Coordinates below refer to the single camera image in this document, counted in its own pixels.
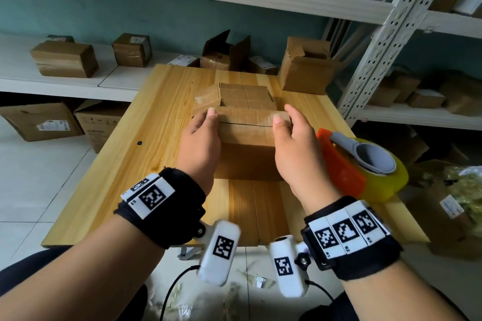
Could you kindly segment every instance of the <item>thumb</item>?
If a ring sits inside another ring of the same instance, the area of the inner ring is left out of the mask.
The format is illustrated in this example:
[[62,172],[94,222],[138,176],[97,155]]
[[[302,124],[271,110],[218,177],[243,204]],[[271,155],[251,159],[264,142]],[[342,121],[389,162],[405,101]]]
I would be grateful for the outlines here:
[[273,116],[273,133],[275,146],[278,143],[291,139],[288,123],[277,113]]
[[201,128],[207,129],[210,132],[217,132],[219,129],[219,116],[214,108],[208,109],[206,119],[202,123]]

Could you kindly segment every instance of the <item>dark pants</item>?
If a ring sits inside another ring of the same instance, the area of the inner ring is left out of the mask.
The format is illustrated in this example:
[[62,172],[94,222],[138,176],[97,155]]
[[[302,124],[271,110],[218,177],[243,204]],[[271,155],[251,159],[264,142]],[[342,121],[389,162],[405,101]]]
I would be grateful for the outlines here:
[[[0,296],[61,256],[70,246],[58,246],[40,251],[0,271]],[[464,314],[444,294],[437,292],[467,321]],[[118,321],[140,321],[148,301],[148,288],[143,285],[117,319]],[[345,292],[329,306],[318,306],[301,316],[300,321],[358,321],[358,316]]]
[[[58,246],[30,255],[0,271],[0,296],[35,274],[48,263],[61,256],[70,246]],[[118,321],[140,321],[148,302],[148,288],[143,285],[125,307]]]

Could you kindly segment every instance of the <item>wood grain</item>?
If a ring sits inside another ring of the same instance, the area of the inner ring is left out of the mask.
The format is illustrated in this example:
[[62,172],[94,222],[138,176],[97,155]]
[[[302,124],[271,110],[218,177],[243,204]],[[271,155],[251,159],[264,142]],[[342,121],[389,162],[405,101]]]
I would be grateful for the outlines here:
[[[42,245],[76,244],[112,216],[124,190],[163,166],[174,166],[194,92],[214,83],[266,86],[278,110],[289,103],[302,111],[316,130],[323,127],[353,137],[327,96],[281,91],[276,76],[157,65]],[[241,227],[241,246],[268,244],[288,232],[299,239],[304,227],[305,212],[284,182],[216,179],[204,208],[206,223],[222,218]],[[401,238],[424,240],[400,200],[394,199],[381,211]]]

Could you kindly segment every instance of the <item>hand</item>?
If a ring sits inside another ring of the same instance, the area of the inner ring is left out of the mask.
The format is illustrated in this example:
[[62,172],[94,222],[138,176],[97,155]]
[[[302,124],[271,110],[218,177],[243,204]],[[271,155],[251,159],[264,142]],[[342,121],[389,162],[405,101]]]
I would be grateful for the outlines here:
[[310,215],[342,195],[328,177],[315,131],[296,108],[289,104],[284,108],[291,117],[293,128],[290,132],[289,124],[274,115],[276,167]]
[[214,171],[221,155],[217,130],[219,117],[214,108],[196,114],[181,135],[176,168],[188,174],[206,196],[214,184]]

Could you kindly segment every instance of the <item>person's right arm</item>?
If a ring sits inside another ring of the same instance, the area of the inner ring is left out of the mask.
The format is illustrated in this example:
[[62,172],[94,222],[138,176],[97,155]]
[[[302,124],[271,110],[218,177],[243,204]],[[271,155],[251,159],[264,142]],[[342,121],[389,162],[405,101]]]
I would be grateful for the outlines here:
[[[297,109],[288,104],[285,109],[292,119],[292,132],[281,117],[274,117],[276,166],[311,215],[342,195],[328,178],[313,128]],[[462,320],[402,260],[376,274],[342,284],[362,321]]]

